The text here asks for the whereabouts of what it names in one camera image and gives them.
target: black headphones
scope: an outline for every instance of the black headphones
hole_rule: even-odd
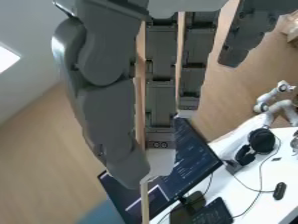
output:
[[[256,160],[256,155],[269,154],[276,145],[276,136],[272,131],[266,128],[260,128],[249,134],[249,145],[244,145],[236,154],[236,160],[240,165],[246,166]]]

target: computer screen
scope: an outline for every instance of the computer screen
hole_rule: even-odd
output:
[[[193,129],[188,120],[177,118],[176,127],[176,164],[167,177],[149,182],[149,216],[153,219],[175,201],[223,165],[205,138]],[[127,189],[107,172],[99,176],[107,194],[128,224],[141,224],[140,190]]]

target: wooden panel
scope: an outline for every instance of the wooden panel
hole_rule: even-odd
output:
[[[75,223],[105,199],[63,86],[0,130],[0,223]]]
[[[193,119],[209,139],[253,116],[257,96],[280,80],[298,82],[298,52],[278,28],[237,69],[217,64],[237,3],[230,0],[223,9]],[[84,143],[64,88],[58,86],[0,129],[0,223],[75,223],[107,197],[96,179],[103,169]]]
[[[272,90],[278,81],[285,79],[293,85],[298,84],[298,52],[280,33],[281,21],[238,68],[232,69],[217,63],[237,4],[238,0],[230,0],[223,8],[203,100],[193,119],[209,140],[233,130],[254,115],[257,97]]]

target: ceiling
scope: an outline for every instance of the ceiling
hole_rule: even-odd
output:
[[[0,45],[22,59],[0,74],[0,124],[59,81],[51,38],[64,18],[51,0],[2,1]]]

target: ceiling light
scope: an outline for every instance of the ceiling light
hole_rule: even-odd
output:
[[[19,60],[20,56],[0,46],[0,73],[3,73]]]

